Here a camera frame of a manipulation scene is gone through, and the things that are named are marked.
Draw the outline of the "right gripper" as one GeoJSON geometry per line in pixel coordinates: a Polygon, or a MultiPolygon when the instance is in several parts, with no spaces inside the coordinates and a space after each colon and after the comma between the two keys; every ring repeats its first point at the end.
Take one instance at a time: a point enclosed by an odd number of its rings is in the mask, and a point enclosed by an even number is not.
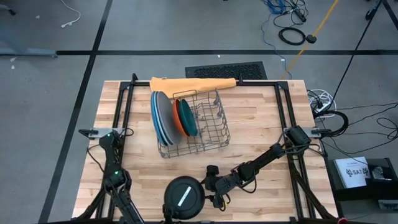
{"type": "Polygon", "coordinates": [[[218,177],[219,167],[208,165],[206,167],[205,188],[214,192],[213,206],[221,212],[226,210],[229,205],[229,191],[241,185],[241,180],[234,174],[218,177]]]}

